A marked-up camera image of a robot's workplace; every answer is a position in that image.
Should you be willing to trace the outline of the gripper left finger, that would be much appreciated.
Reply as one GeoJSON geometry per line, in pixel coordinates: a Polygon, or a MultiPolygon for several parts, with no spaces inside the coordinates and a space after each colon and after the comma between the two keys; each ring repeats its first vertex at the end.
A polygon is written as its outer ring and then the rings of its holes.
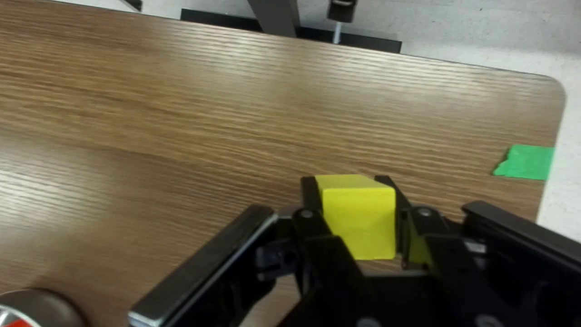
{"type": "Polygon", "coordinates": [[[294,275],[299,302],[276,327],[356,327],[364,278],[322,217],[323,178],[301,179],[303,207],[280,218],[251,205],[133,305],[129,327],[239,327],[294,275]]]}

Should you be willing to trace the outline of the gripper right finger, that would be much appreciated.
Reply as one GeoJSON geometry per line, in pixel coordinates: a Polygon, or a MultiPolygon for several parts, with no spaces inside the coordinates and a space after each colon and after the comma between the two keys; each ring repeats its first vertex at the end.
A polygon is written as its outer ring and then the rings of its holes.
{"type": "Polygon", "coordinates": [[[581,327],[581,244],[483,201],[462,222],[396,191],[402,273],[376,277],[375,327],[581,327]]]}

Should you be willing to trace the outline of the yellow block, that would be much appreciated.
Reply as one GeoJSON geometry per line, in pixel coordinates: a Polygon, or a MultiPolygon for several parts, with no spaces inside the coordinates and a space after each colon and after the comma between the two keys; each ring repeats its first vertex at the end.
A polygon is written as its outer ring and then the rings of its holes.
{"type": "Polygon", "coordinates": [[[370,177],[316,175],[322,216],[357,260],[396,257],[396,191],[370,177]]]}

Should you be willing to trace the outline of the green tape piece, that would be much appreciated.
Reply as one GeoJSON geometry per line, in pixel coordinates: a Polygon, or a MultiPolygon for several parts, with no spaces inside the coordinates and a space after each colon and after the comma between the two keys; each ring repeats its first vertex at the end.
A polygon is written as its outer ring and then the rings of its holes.
{"type": "Polygon", "coordinates": [[[529,180],[548,180],[554,157],[554,147],[515,144],[492,170],[493,176],[529,180]]]}

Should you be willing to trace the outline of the dark round container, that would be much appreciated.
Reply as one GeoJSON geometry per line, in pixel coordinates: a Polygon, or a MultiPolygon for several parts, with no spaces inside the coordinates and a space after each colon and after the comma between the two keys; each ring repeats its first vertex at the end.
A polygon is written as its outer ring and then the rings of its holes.
{"type": "Polygon", "coordinates": [[[0,327],[89,327],[67,297],[45,288],[0,293],[0,327]]]}

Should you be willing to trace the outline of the black clamp with silver rod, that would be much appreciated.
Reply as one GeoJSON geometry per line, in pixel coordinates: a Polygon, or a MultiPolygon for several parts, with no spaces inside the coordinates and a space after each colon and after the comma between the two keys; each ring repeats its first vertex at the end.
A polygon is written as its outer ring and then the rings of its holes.
{"type": "Polygon", "coordinates": [[[332,43],[339,44],[342,26],[353,21],[358,0],[330,0],[327,17],[335,22],[332,43]]]}

